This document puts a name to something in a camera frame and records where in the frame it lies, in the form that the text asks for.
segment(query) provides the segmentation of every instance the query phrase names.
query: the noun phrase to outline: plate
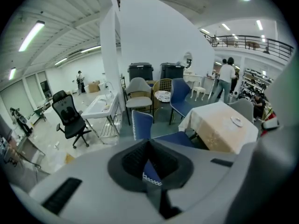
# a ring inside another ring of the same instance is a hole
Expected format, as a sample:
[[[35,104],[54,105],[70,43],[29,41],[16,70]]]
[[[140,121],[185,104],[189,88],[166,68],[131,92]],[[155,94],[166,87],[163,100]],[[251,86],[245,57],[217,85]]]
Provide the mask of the plate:
[[[230,117],[230,119],[232,120],[232,122],[237,125],[238,127],[243,127],[243,124],[241,122],[241,120],[239,118],[236,117]]]

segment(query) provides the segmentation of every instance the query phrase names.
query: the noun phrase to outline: white chair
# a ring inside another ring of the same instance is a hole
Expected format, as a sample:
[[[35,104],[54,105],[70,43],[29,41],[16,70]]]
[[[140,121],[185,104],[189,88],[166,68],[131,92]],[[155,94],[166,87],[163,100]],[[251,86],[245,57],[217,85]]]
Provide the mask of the white chair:
[[[242,98],[228,105],[253,123],[253,104],[250,101]]]
[[[197,98],[199,97],[199,94],[200,94],[200,93],[203,93],[203,95],[202,95],[202,97],[201,97],[201,100],[204,99],[204,96],[205,96],[205,94],[206,94],[206,89],[203,88],[203,87],[201,87],[201,79],[202,79],[202,77],[200,78],[199,86],[194,86],[194,87],[192,88],[192,90],[191,90],[191,97],[190,97],[190,98],[193,97],[193,91],[196,91],[195,101],[196,101]]]

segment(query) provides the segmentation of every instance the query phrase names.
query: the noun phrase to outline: mirror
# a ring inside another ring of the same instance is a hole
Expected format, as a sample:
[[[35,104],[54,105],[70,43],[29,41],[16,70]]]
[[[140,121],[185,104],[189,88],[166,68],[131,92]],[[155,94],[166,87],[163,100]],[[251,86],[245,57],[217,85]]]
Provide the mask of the mirror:
[[[185,69],[188,69],[192,65],[192,55],[190,52],[187,52],[183,58],[182,65],[185,66]]]

